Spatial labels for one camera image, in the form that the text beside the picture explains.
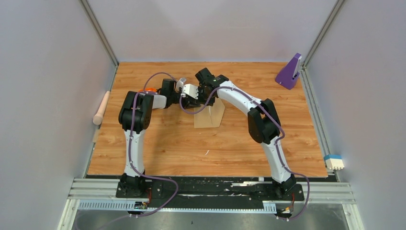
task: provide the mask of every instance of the wooden table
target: wooden table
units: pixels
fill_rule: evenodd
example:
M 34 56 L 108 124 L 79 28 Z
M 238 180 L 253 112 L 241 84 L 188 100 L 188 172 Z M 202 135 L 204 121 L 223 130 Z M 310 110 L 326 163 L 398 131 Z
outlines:
M 261 99 L 270 98 L 286 132 L 282 148 L 289 167 L 307 176 L 326 177 L 327 171 L 298 81 L 287 90 L 275 82 L 285 63 L 269 62 L 134 62 L 120 63 L 100 128 L 88 174 L 121 175 L 126 142 L 118 114 L 128 91 L 143 88 L 149 76 L 165 71 L 197 85 L 195 74 L 207 67 Z M 160 88 L 166 75 L 157 75 L 148 87 Z M 149 175 L 270 176 L 264 151 L 248 133 L 247 118 L 224 101 L 226 110 L 218 128 L 193 128 L 193 115 L 178 104 L 152 112 L 144 142 L 144 164 Z

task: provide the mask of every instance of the rolling pin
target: rolling pin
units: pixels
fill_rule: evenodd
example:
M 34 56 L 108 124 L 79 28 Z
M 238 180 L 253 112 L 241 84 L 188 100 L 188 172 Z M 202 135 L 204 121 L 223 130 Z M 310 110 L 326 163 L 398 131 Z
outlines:
M 104 111 L 106 111 L 107 101 L 109 101 L 110 91 L 107 91 L 103 97 L 103 100 L 100 103 L 99 110 L 96 115 L 93 117 L 93 123 L 95 125 L 100 125 L 103 121 Z

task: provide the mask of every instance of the orange object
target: orange object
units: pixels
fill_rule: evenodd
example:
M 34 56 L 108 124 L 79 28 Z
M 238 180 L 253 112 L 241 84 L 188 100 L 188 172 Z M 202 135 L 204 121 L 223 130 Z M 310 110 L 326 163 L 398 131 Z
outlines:
M 157 90 L 156 89 L 154 89 L 154 88 L 146 88 L 145 89 L 145 91 L 152 91 L 152 92 L 157 92 Z

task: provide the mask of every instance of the gray wall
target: gray wall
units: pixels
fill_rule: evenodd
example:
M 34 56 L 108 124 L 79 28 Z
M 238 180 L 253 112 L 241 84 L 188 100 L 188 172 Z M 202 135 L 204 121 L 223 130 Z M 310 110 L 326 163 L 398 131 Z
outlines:
M 308 68 L 366 229 L 406 224 L 405 9 L 404 0 L 348 0 Z
M 120 61 L 288 61 L 336 0 L 89 0 Z
M 113 65 L 79 1 L 0 2 L 0 225 L 57 227 Z

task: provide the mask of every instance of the perforated metal strip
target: perforated metal strip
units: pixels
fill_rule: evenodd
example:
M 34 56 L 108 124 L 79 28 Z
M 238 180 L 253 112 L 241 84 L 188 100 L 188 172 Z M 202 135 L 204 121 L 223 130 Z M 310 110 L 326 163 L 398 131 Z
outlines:
M 163 208 L 163 212 L 207 212 L 207 213 L 276 213 L 276 205 L 263 203 L 262 209 L 228 209 L 228 208 Z M 117 210 L 117 211 L 153 211 L 156 208 L 149 207 L 147 210 L 135 207 L 134 201 L 126 200 L 81 200 L 78 209 L 81 210 Z

